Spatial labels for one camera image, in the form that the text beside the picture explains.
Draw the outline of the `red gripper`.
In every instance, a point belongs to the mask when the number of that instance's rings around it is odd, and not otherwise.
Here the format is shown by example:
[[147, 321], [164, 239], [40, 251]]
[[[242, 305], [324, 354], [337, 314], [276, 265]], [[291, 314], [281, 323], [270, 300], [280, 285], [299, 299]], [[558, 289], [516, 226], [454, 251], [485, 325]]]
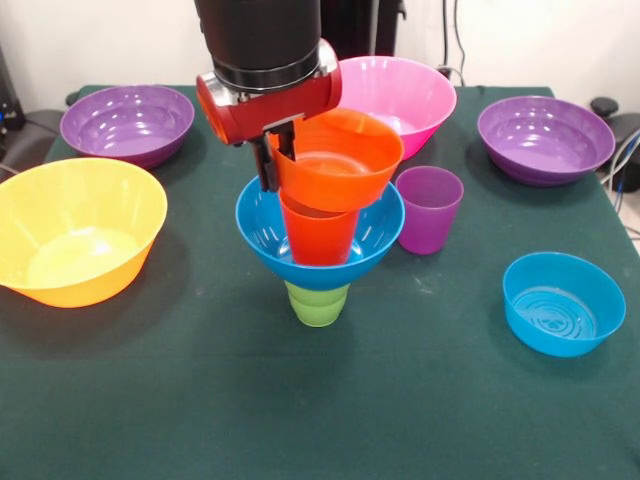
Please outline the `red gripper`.
[[290, 88], [276, 92], [247, 93], [224, 85], [214, 72], [196, 80], [196, 94], [205, 117], [226, 145], [251, 140], [264, 192], [279, 190], [277, 165], [264, 132], [277, 127], [278, 150], [296, 160], [293, 124], [338, 105], [342, 93], [338, 57], [325, 39], [319, 41], [319, 64], [312, 74]]

